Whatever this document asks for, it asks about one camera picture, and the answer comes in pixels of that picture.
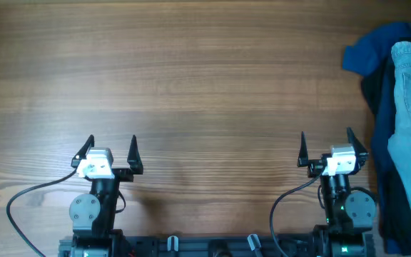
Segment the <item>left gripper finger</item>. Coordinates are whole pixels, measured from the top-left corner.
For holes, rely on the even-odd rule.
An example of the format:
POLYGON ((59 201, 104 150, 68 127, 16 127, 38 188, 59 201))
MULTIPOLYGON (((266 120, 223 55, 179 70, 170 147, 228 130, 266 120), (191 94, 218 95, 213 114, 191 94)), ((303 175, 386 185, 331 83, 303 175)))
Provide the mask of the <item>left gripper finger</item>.
POLYGON ((127 156, 127 163, 132 173, 138 175, 143 174, 143 164, 140 153, 138 151, 137 138, 135 135, 133 135, 131 139, 131 144, 127 156))
POLYGON ((71 167, 72 168, 77 168, 78 165, 80 164, 80 162, 84 159, 86 159, 86 154, 88 153, 88 151, 94 147, 95 144, 95 139, 94 139, 94 135, 91 134, 85 144, 78 150, 78 152, 74 155, 74 157, 71 160, 71 167))

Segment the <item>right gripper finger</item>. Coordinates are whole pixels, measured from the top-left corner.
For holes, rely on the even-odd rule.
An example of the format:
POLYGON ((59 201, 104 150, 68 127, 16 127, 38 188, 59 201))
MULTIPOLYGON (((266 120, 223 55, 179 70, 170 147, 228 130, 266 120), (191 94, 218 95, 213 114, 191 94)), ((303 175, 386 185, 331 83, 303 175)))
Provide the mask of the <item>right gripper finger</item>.
POLYGON ((300 140, 300 150, 298 154, 297 160, 297 167, 306 167, 308 166, 309 158, 308 158, 308 148, 305 140, 305 133, 301 132, 301 140, 300 140))
POLYGON ((369 153, 367 149, 356 138, 353 130, 350 127, 347 127, 347 139, 355 151, 356 167, 362 168, 365 165, 365 162, 369 158, 369 153))

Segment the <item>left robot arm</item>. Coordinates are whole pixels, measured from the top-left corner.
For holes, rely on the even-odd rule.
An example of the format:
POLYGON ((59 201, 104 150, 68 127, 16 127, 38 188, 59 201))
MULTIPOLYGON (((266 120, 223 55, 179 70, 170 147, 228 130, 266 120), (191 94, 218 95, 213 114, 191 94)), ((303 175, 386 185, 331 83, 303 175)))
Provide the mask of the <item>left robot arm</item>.
POLYGON ((71 202, 69 216, 73 223, 73 235, 71 239, 59 242, 59 256, 134 255, 123 231, 114 228, 114 221, 116 214, 122 212, 117 208, 118 199, 123 198, 120 183, 132 182, 135 175, 143 174, 135 136, 131 139, 127 163, 127 168, 112 167, 111 150, 96 147, 92 135, 72 158, 71 167, 79 177, 91 182, 91 189, 71 202))

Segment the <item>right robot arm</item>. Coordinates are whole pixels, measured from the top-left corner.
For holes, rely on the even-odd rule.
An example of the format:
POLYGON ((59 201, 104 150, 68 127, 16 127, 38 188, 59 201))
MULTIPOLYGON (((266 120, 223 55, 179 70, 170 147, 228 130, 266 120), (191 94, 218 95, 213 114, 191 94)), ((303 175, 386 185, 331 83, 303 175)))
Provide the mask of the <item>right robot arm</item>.
POLYGON ((309 235, 309 256, 369 256, 365 232, 372 229, 376 197, 369 190, 352 187, 349 177, 365 165, 369 153, 347 129, 347 143, 330 147, 318 159, 308 156, 305 134, 301 134, 298 166, 320 182, 320 200, 326 224, 316 225, 309 235))

